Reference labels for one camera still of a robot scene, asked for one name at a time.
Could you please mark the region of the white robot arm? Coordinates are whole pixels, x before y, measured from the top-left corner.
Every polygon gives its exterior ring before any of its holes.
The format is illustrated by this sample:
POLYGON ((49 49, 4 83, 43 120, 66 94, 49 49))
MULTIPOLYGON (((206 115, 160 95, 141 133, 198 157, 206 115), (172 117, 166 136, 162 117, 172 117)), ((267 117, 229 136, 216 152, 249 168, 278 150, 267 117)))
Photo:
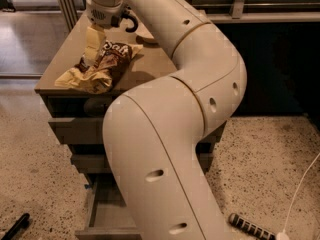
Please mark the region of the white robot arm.
POLYGON ((247 73, 229 39, 185 0, 87 0, 116 26, 131 8, 175 72, 120 95, 103 121, 107 159, 142 240, 233 240, 197 144, 237 109, 247 73))

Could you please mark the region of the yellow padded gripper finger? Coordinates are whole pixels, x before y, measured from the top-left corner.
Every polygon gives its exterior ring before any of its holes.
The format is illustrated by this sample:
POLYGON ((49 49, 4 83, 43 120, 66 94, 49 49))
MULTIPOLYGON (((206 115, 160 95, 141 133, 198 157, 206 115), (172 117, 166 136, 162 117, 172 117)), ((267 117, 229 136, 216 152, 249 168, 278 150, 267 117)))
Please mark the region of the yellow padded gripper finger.
POLYGON ((86 30, 86 45, 82 56, 86 67, 98 65, 102 59, 102 48, 105 44, 106 35, 104 29, 92 24, 86 30))

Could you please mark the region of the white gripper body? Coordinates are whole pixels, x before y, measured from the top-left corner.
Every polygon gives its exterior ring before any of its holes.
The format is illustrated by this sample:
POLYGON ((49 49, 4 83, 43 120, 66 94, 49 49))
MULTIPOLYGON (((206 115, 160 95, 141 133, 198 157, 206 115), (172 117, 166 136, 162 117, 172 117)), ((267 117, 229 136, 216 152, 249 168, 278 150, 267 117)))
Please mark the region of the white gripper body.
POLYGON ((124 11, 123 0, 86 0, 88 19, 103 28, 118 27, 124 11))

